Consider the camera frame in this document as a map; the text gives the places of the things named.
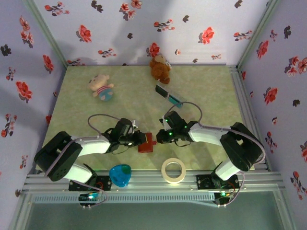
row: black bracket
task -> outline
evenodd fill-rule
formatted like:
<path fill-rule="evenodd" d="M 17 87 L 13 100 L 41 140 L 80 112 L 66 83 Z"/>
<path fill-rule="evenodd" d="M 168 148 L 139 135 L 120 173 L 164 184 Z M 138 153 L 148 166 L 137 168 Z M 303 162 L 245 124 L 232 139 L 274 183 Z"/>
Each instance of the black bracket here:
<path fill-rule="evenodd" d="M 105 191 L 110 191 L 111 186 L 112 186 L 112 181 L 109 176 L 97 176 L 94 187 L 103 189 Z M 88 188 L 80 184 L 77 184 L 73 181 L 70 181 L 68 190 L 69 191 L 83 191 L 83 192 L 85 191 L 88 191 L 88 192 L 95 191 L 96 192 L 97 191 L 95 189 Z"/>
<path fill-rule="evenodd" d="M 227 181 L 222 181 L 221 186 L 217 186 L 216 183 L 213 182 L 213 177 L 210 174 L 206 175 L 196 175 L 196 184 L 197 184 L 197 189 L 202 190 L 202 189 L 238 189 L 239 186 L 239 180 L 237 175 L 231 176 Z"/>

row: tape roll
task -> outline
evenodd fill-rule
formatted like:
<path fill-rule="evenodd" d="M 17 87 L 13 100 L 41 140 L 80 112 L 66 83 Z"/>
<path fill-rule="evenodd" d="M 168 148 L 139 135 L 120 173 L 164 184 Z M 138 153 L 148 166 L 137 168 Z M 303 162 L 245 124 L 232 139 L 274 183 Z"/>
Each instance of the tape roll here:
<path fill-rule="evenodd" d="M 172 178 L 169 177 L 166 174 L 166 167 L 170 164 L 178 164 L 181 167 L 181 174 L 179 177 L 177 178 Z M 177 158 L 170 158 L 167 159 L 163 164 L 162 164 L 162 168 L 161 168 L 161 173 L 163 178 L 166 180 L 166 182 L 170 183 L 170 184 L 178 184 L 181 181 L 183 181 L 184 177 L 186 176 L 186 166 L 183 164 L 183 162 Z"/>

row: teddy bear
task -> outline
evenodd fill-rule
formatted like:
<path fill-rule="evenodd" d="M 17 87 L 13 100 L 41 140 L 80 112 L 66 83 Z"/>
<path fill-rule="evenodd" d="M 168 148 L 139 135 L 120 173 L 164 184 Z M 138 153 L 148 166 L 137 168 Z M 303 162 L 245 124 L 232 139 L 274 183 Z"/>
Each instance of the teddy bear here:
<path fill-rule="evenodd" d="M 168 84 L 170 78 L 168 76 L 168 72 L 171 70 L 170 64 L 162 55 L 157 55 L 153 57 L 151 62 L 149 63 L 151 68 L 151 75 L 158 81 L 163 84 Z"/>
<path fill-rule="evenodd" d="M 108 85 L 107 80 L 109 79 L 109 75 L 98 74 L 90 80 L 88 88 L 94 91 L 93 97 L 99 96 L 102 101 L 108 101 L 112 98 L 114 84 Z"/>

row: floral wallpaper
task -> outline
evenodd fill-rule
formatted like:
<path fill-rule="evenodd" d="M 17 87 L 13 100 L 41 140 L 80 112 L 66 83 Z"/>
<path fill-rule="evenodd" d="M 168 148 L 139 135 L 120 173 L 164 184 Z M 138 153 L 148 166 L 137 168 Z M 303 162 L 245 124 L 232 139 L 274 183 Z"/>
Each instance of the floral wallpaper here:
<path fill-rule="evenodd" d="M 299 230 L 307 229 L 305 14 L 306 2 L 281 1 L 241 68 L 268 158 L 283 176 Z"/>
<path fill-rule="evenodd" d="M 0 30 L 0 230 L 6 230 L 65 69 L 21 0 L 0 2 Z"/>
<path fill-rule="evenodd" d="M 171 64 L 236 65 L 268 2 L 32 1 L 69 65 L 148 65 L 157 54 Z"/>

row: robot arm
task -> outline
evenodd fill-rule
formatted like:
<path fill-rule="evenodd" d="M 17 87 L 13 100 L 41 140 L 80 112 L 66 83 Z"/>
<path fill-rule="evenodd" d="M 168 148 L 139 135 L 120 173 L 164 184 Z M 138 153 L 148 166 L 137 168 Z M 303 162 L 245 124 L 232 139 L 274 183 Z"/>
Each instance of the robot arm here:
<path fill-rule="evenodd" d="M 52 181 L 67 178 L 93 186 L 97 174 L 88 165 L 75 163 L 78 157 L 112 153 L 120 145 L 133 147 L 144 142 L 146 135 L 134 131 L 132 122 L 122 118 L 114 128 L 97 137 L 73 138 L 64 131 L 59 132 L 36 154 L 34 161 Z"/>
<path fill-rule="evenodd" d="M 157 134 L 157 142 L 171 143 L 180 140 L 189 142 L 207 142 L 222 146 L 228 158 L 219 164 L 212 173 L 216 180 L 226 181 L 239 171 L 247 172 L 262 154 L 259 146 L 241 135 L 227 130 L 235 130 L 257 140 L 256 137 L 242 124 L 235 123 L 229 129 L 203 128 L 197 121 L 186 123 L 177 112 L 171 111 L 160 119 L 164 125 Z"/>

